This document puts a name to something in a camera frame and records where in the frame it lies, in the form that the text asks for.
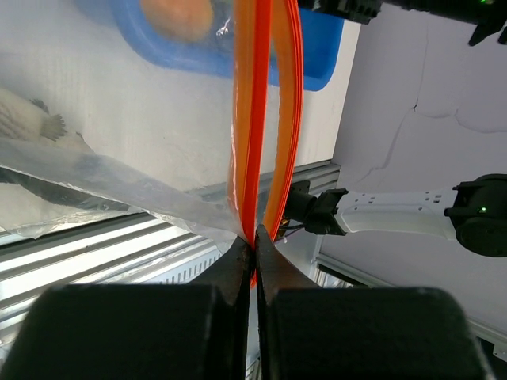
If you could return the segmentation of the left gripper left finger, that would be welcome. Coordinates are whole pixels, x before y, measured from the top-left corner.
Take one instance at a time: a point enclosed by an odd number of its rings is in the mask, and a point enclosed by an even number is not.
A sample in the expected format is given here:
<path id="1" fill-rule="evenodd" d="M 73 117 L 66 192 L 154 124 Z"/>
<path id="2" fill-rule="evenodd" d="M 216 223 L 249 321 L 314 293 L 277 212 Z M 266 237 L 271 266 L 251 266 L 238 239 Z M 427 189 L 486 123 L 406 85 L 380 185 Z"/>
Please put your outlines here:
<path id="1" fill-rule="evenodd" d="M 185 284 L 70 284 L 32 305 L 4 379 L 243 379 L 252 251 Z"/>

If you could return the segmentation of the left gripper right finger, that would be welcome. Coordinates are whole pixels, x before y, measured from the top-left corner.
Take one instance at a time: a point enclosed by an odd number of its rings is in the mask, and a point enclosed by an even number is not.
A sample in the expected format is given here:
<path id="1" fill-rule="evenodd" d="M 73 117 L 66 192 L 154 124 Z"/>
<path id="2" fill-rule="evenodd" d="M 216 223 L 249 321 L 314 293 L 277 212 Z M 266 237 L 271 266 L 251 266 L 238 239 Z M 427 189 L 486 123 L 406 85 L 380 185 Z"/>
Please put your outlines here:
<path id="1" fill-rule="evenodd" d="M 492 379 L 460 304 L 434 287 L 324 288 L 259 226 L 255 236 L 265 379 Z"/>

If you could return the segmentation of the grey toy fish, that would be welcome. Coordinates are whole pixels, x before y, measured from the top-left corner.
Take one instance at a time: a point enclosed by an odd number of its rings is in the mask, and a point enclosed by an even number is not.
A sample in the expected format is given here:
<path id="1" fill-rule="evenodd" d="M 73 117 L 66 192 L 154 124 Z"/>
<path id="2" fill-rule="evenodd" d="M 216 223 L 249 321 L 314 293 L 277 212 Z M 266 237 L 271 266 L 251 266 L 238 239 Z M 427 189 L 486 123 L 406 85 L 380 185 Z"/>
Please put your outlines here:
<path id="1" fill-rule="evenodd" d="M 67 126 L 60 114 L 51 114 L 41 99 L 27 100 L 4 88 L 1 88 L 1 138 L 93 153 L 82 134 Z"/>

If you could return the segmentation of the clear orange zip bag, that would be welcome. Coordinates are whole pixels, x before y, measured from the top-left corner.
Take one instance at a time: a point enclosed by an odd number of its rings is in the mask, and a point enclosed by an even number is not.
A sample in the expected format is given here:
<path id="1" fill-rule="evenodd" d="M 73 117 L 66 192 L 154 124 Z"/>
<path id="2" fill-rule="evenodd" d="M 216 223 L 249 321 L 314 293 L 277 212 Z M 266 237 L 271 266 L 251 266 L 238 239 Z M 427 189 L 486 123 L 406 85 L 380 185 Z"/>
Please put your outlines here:
<path id="1" fill-rule="evenodd" d="M 4 1 L 1 88 L 41 99 L 93 153 L 1 138 L 1 226 L 30 237 L 142 211 L 218 242 L 274 236 L 303 113 L 295 1 L 231 1 L 230 78 L 135 53 L 110 1 Z"/>

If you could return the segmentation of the yellow orange mango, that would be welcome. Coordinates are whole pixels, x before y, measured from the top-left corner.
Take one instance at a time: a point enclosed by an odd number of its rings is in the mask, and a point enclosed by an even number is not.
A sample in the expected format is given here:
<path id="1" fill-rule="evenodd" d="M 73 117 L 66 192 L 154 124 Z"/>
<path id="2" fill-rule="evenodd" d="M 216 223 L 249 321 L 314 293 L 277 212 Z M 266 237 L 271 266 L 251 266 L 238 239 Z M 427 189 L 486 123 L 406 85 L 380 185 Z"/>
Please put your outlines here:
<path id="1" fill-rule="evenodd" d="M 212 27 L 214 11 L 208 0 L 143 0 L 139 4 L 148 23 L 168 38 L 196 42 Z"/>

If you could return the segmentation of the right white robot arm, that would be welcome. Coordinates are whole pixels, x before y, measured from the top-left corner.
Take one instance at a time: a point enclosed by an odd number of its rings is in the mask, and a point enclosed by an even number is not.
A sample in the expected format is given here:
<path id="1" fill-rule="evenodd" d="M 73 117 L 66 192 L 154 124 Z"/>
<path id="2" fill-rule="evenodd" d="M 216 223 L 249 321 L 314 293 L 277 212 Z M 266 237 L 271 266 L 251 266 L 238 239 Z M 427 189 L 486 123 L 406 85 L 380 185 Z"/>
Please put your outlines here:
<path id="1" fill-rule="evenodd" d="M 475 25 L 468 45 L 501 31 L 506 45 L 506 1 L 298 1 L 304 10 L 367 25 L 384 3 Z M 308 193 L 308 181 L 288 193 L 283 216 L 299 222 L 286 229 L 345 236 L 363 231 L 426 234 L 457 241 L 484 257 L 506 257 L 506 174 L 493 173 L 452 188 L 367 194 L 344 188 Z"/>

